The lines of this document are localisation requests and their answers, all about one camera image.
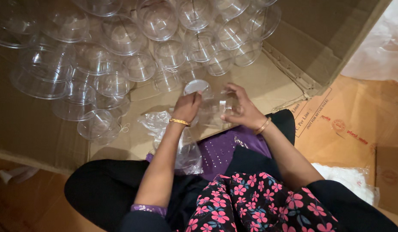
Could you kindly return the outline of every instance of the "sequined purple fabric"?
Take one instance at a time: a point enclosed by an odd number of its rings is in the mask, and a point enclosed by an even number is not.
[[[130,206],[130,211],[138,211],[138,210],[157,213],[161,215],[163,218],[165,218],[166,213],[168,211],[167,208],[163,208],[160,206],[141,205],[141,204],[133,204],[132,206]]]
[[[237,145],[271,158],[271,153],[262,135],[254,135],[253,130],[240,125],[198,142],[204,171],[201,176],[212,181],[217,174],[225,173]],[[149,162],[152,158],[151,154],[146,156],[146,160]]]

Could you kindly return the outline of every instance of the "clear plastic wrap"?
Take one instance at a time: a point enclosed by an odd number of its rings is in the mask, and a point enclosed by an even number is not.
[[[369,178],[369,169],[328,167],[319,163],[313,163],[312,166],[326,180],[340,182],[368,204],[378,206],[380,198],[379,188],[366,183]]]
[[[155,138],[153,141],[155,150],[157,150],[165,134],[166,126],[169,124],[170,119],[171,115],[167,111],[147,113],[138,119],[138,122],[150,130],[148,135]],[[175,161],[175,173],[178,175],[203,173],[202,154],[189,128],[183,130],[181,139],[179,140]]]

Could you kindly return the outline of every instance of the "sleeve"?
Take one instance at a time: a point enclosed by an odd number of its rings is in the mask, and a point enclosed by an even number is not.
[[[398,232],[390,219],[339,182],[319,180],[307,188],[348,231]]]
[[[171,232],[160,214],[149,211],[131,211],[124,216],[118,232]]]

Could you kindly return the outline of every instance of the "purple sleeve cuff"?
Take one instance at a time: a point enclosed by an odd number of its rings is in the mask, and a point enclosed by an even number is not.
[[[163,218],[165,218],[166,213],[168,211],[167,208],[160,206],[141,205],[141,204],[133,204],[132,206],[130,206],[130,211],[138,211],[138,210],[157,213],[161,215]]]

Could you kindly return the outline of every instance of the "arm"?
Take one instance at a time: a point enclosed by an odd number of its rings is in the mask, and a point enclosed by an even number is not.
[[[222,115],[222,119],[231,123],[244,125],[258,130],[267,121],[266,117],[255,107],[242,87],[228,83],[227,90],[233,91],[240,103],[240,114]],[[270,122],[261,133],[269,144],[272,155],[278,164],[285,184],[293,189],[308,185],[317,180],[324,180],[308,160],[286,139],[280,130]]]
[[[172,118],[192,122],[202,102],[201,92],[179,98]],[[184,124],[170,122],[149,167],[140,183],[135,204],[167,207],[171,197],[176,150]]]

